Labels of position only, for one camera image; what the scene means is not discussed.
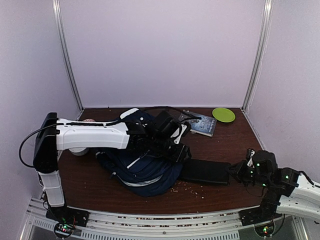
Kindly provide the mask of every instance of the wire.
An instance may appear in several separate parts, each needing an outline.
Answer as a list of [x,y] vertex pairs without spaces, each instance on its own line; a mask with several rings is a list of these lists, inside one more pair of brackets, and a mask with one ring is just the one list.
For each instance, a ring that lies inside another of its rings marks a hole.
[[283,214],[282,223],[281,223],[280,227],[279,227],[274,233],[272,233],[272,237],[273,237],[274,235],[276,235],[276,234],[281,230],[281,228],[283,227],[283,225],[284,225],[284,223],[285,223],[285,219],[286,219],[286,215]]
[[305,171],[299,171],[299,173],[302,173],[305,178],[308,180],[309,183],[311,183],[313,186],[315,185],[315,183],[311,180],[311,178],[305,173]]
[[181,120],[181,123],[182,123],[182,122],[185,122],[185,121],[188,121],[188,120],[200,120],[199,118],[201,118],[201,117],[200,117],[200,116],[199,116],[199,117],[197,117],[197,116],[187,117],[187,118]]
[[[116,125],[118,123],[125,123],[124,120],[118,120],[118,121],[113,121],[113,122],[108,122],[108,123],[79,123],[79,122],[70,122],[70,123],[67,123],[66,125],[69,125],[69,126],[112,126],[112,125]],[[22,148],[25,144],[25,142],[31,138],[33,135],[43,131],[43,130],[46,130],[46,129],[49,129],[49,128],[52,128],[52,127],[56,127],[56,126],[60,126],[60,125],[64,125],[64,123],[55,123],[55,124],[52,124],[52,125],[48,125],[48,126],[45,126],[45,127],[42,127],[42,128],[39,128],[38,130],[35,130],[34,132],[30,133],[27,137],[25,137],[23,139],[23,141],[21,142],[20,144],[20,147],[19,147],[19,159],[21,161],[21,163],[23,165],[25,165],[26,167],[28,168],[35,168],[33,165],[29,165],[27,164],[23,158],[22,158]]]
[[48,201],[44,201],[44,202],[42,203],[42,206],[43,206],[47,211],[49,211],[49,208],[46,208],[46,207],[45,207],[45,203],[48,204]]
[[23,165],[25,165],[25,166],[28,167],[28,168],[35,168],[34,166],[25,163],[25,161],[22,159],[21,151],[22,151],[22,148],[23,148],[25,142],[26,142],[29,138],[31,138],[33,135],[35,135],[35,134],[37,134],[37,133],[39,133],[39,132],[41,132],[41,131],[43,131],[43,130],[45,130],[45,129],[49,129],[49,128],[55,127],[55,126],[57,126],[57,125],[63,125],[63,123],[55,123],[55,124],[52,124],[52,125],[49,125],[49,126],[45,126],[45,127],[39,128],[38,130],[35,130],[34,132],[30,133],[27,137],[25,137],[25,138],[23,139],[23,141],[21,142],[20,147],[19,147],[19,159],[20,159],[20,161],[21,161],[21,163],[22,163]]
[[247,192],[248,194],[250,194],[251,196],[254,196],[254,197],[257,197],[257,198],[262,198],[262,197],[264,196],[264,194],[265,194],[265,189],[266,189],[265,187],[262,188],[261,195],[254,195],[254,194],[252,194],[252,193],[250,193],[250,192],[248,191],[248,186],[247,186],[247,185],[245,186],[246,192]]

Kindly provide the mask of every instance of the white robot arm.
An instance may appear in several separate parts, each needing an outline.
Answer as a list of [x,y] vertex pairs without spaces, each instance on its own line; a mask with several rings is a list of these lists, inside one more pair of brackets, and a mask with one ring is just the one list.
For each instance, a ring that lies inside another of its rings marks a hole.
[[33,166],[41,178],[52,218],[67,219],[77,215],[69,212],[73,210],[66,205],[58,169],[58,151],[115,148],[150,151],[172,162],[191,158],[189,147],[180,143],[181,137],[191,128],[188,123],[181,123],[167,111],[152,120],[144,119],[144,114],[133,108],[109,122],[72,121],[57,118],[53,112],[47,115],[43,130],[36,137]]
[[243,225],[273,220],[277,214],[320,221],[320,184],[304,171],[278,168],[272,152],[248,149],[246,160],[230,166],[227,171],[245,186],[253,184],[267,189],[260,207],[239,212]]

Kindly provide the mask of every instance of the dark book cover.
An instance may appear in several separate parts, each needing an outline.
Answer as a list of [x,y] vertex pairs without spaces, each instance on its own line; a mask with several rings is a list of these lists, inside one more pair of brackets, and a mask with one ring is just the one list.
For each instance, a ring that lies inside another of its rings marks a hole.
[[[191,111],[183,110],[188,114],[192,114],[195,117],[201,117],[201,119],[190,119],[186,122],[190,123],[191,125],[191,132],[206,135],[208,137],[212,137],[214,135],[215,127],[217,124],[217,120],[214,117],[205,116],[202,114],[198,114]],[[189,116],[181,113],[179,117],[179,121],[183,121],[184,119],[189,118]]]

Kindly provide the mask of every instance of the brown tabletop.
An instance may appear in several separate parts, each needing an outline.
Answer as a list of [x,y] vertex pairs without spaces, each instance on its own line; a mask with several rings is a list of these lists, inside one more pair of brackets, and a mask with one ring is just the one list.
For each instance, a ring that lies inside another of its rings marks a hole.
[[[86,109],[81,120],[108,121],[127,108]],[[212,108],[188,108],[192,112],[211,116]],[[218,122],[212,138],[191,134],[181,142],[190,147],[194,159],[237,163],[245,158],[246,150],[261,147],[243,113],[232,108],[236,119],[232,123]],[[158,110],[150,111],[155,115]],[[170,111],[175,116],[179,113]],[[229,186],[201,185],[177,181],[167,193],[155,197],[140,197],[125,189],[104,170],[93,154],[74,156],[62,153],[59,170],[66,202],[69,206],[129,214],[186,214],[230,210],[259,205],[261,188],[230,179]]]

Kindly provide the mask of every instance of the white wall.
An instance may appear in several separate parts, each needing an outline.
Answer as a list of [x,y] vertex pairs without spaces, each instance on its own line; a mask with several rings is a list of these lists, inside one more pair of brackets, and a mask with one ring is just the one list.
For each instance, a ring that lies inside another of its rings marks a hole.
[[[280,167],[320,181],[320,1],[274,1],[249,118]],[[319,226],[308,220],[313,236]]]
[[85,107],[241,107],[264,0],[62,0]]
[[[0,239],[18,238],[31,196],[40,187],[33,169],[18,159],[23,138],[48,112],[78,115],[51,0],[0,1]],[[32,163],[32,141],[23,157]]]

